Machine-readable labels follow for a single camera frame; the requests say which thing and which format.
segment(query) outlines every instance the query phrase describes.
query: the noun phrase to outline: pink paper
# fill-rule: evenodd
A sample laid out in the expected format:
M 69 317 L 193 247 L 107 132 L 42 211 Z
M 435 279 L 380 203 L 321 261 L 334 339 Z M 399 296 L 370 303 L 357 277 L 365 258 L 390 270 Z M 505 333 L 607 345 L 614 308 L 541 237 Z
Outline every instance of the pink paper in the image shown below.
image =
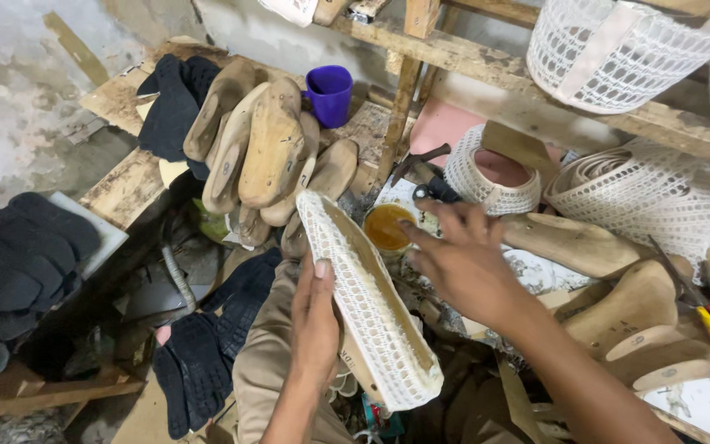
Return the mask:
M 428 153 L 444 143 L 453 149 L 467 130 L 486 122 L 487 119 L 483 117 L 449 105 L 435 97 L 429 97 L 410 132 L 409 152 Z M 430 163 L 443 167 L 447 157 L 439 156 Z

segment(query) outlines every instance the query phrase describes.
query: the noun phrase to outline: wooden board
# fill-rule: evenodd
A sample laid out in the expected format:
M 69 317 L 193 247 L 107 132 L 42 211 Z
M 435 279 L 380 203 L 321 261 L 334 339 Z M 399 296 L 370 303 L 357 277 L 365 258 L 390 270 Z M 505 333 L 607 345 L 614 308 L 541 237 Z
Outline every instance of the wooden board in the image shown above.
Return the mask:
M 513 0 L 443 0 L 443 3 L 526 29 L 533 29 L 541 12 L 537 6 Z M 710 0 L 647 0 L 645 3 L 693 16 L 710 16 Z
M 136 106 L 155 100 L 154 96 L 139 99 L 136 90 L 148 73 L 133 68 L 127 74 L 115 76 L 94 91 L 78 100 L 78 104 L 108 120 L 111 125 L 139 135 L 144 121 L 136 112 Z
M 405 9 L 405 32 L 425 39 L 437 24 L 440 0 L 407 0 Z
M 144 387 L 142 381 L 112 384 L 111 382 L 73 381 L 45 384 L 33 396 L 0 397 L 0 416 L 20 415 L 56 405 L 74 404 L 84 400 L 107 398 L 134 393 Z
M 512 0 L 443 0 L 449 6 L 533 29 L 541 8 Z
M 626 132 L 644 136 L 693 156 L 710 160 L 710 120 L 690 112 L 649 102 L 616 116 L 597 116 L 552 99 L 536 86 L 525 60 L 473 43 L 467 39 L 434 30 L 427 39 L 405 35 L 400 18 L 377 20 L 371 25 L 340 17 L 330 26 L 370 44 L 384 46 L 430 65 L 456 71 L 498 88 L 521 93 L 529 99 L 553 104 L 581 116 L 592 118 Z

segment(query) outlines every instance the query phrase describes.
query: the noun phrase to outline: wooden post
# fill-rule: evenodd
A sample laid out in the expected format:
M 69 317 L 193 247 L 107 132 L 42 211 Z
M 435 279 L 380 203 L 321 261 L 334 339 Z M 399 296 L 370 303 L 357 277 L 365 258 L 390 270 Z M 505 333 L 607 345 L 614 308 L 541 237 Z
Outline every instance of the wooden post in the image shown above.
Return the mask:
M 407 0 L 405 34 L 425 39 L 435 28 L 440 14 L 440 0 Z
M 409 104 L 415 95 L 419 72 L 420 62 L 415 58 L 404 56 L 401 61 L 399 86 L 396 90 L 394 106 L 390 112 L 390 121 L 385 133 L 385 149 L 383 150 L 383 156 L 380 158 L 380 169 L 377 172 L 377 181 L 380 184 L 384 184 L 387 181 L 390 176 L 390 170 L 394 166 L 399 142 L 407 124 Z
M 440 31 L 451 34 L 456 29 L 456 22 L 459 19 L 459 8 L 453 5 L 446 5 L 446 12 L 443 13 L 443 23 L 440 24 Z M 439 68 L 427 63 L 426 74 L 420 82 L 420 90 L 418 91 L 418 104 L 423 107 L 426 105 L 426 99 L 429 98 L 431 86 L 435 84 L 435 76 Z

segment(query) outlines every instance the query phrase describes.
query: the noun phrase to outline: leg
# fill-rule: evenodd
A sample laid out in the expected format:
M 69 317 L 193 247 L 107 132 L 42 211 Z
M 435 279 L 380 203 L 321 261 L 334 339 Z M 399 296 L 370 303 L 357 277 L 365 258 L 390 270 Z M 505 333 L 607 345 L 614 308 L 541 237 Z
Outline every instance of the leg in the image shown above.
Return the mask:
M 239 444 L 256 444 L 262 438 L 289 371 L 291 306 L 298 275 L 297 261 L 283 261 L 275 269 L 270 296 L 256 315 L 245 346 L 235 359 L 233 380 L 240 413 L 236 429 Z M 353 442 L 327 400 L 320 401 L 311 441 Z

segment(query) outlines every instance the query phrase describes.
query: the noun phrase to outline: purple cup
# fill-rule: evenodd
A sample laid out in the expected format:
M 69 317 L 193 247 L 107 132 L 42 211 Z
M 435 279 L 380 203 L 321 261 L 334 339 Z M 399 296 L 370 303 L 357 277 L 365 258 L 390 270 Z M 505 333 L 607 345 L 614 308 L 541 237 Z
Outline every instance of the purple cup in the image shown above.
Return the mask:
M 314 68 L 306 74 L 305 96 L 309 97 L 313 114 L 323 128 L 338 128 L 347 123 L 352 99 L 353 77 L 343 66 Z

